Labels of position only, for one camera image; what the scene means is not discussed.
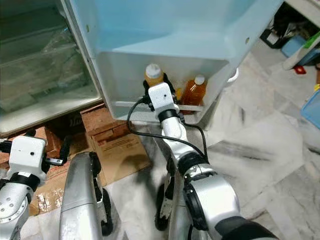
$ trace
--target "black cable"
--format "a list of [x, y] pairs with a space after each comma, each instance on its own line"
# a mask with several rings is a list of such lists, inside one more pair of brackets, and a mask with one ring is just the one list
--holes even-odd
[[188, 231], [188, 240], [191, 240], [192, 229], [193, 229], [193, 228], [194, 228], [194, 226], [192, 226], [192, 224], [190, 224], [189, 231]]
[[204, 133], [204, 131], [202, 130], [202, 128], [199, 127], [199, 126], [197, 126], [197, 125], [188, 124], [188, 123], [186, 123], [184, 120], [182, 120], [181, 122], [183, 123], [183, 125], [185, 125], [185, 126], [187, 126], [187, 127], [195, 128], [195, 129], [198, 129], [198, 130], [200, 131], [201, 136], [202, 136], [202, 142], [203, 142], [204, 157], [205, 157], [205, 160], [209, 163], [208, 153], [207, 153], [206, 137], [205, 137], [205, 133]]
[[171, 140], [171, 141], [176, 141], [176, 142], [179, 142], [179, 143], [182, 143], [182, 144], [186, 144], [190, 147], [192, 147], [194, 150], [196, 150], [203, 158], [205, 158], [205, 155], [203, 154], [203, 152], [197, 148], [195, 145], [193, 145], [192, 143], [190, 142], [187, 142], [187, 141], [184, 141], [184, 140], [181, 140], [179, 138], [175, 138], [175, 137], [171, 137], [171, 136], [162, 136], [162, 135], [159, 135], [159, 134], [154, 134], [154, 133], [145, 133], [145, 132], [139, 132], [139, 131], [135, 131], [131, 128], [131, 125], [130, 125], [130, 117], [131, 117], [131, 114], [133, 113], [134, 109], [139, 105], [139, 104], [142, 104], [144, 103], [144, 99], [139, 99], [130, 109], [129, 113], [128, 113], [128, 117], [126, 119], [126, 125], [129, 129], [129, 131], [133, 134], [136, 134], [136, 135], [140, 135], [140, 136], [147, 136], [147, 137], [153, 137], [153, 138], [159, 138], [159, 139], [167, 139], [167, 140]]

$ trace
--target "plastic bottle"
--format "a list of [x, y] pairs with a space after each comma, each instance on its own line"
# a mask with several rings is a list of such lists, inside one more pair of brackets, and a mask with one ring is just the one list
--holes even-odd
[[[193, 80], [189, 80], [181, 98], [182, 105], [198, 106], [206, 94], [205, 77], [197, 75]], [[182, 110], [185, 115], [193, 114], [194, 111]]]
[[145, 68], [144, 79], [152, 87], [164, 81], [164, 72], [158, 64], [151, 63]]

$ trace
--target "white bottle cap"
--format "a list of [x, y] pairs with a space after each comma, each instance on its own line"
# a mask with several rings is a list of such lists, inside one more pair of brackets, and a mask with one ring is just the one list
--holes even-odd
[[194, 83], [197, 84], [197, 85], [201, 85], [205, 82], [205, 76], [203, 75], [197, 75], [195, 76], [194, 78]]
[[146, 66], [145, 74], [148, 78], [157, 79], [162, 75], [162, 70], [158, 64], [151, 63]]

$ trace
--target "white door bin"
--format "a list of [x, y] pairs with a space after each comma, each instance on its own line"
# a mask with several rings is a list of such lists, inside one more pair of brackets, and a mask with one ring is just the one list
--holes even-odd
[[[144, 94], [144, 71], [159, 64], [173, 86], [207, 79], [200, 121], [282, 0], [61, 0], [70, 27], [112, 116], [125, 120]], [[155, 121], [147, 107], [133, 120]]]

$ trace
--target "black wheel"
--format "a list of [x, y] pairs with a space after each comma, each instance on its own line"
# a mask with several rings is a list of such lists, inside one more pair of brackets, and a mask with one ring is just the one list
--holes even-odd
[[155, 227], [159, 231], [164, 231], [168, 227], [169, 219], [164, 216], [160, 218], [161, 206], [165, 197], [165, 185], [162, 184], [156, 195], [156, 214], [155, 214]]
[[102, 194], [107, 222], [101, 221], [101, 230], [103, 236], [108, 236], [112, 233], [112, 230], [114, 228], [111, 218], [111, 201], [107, 190], [105, 190], [104, 188], [102, 189]]

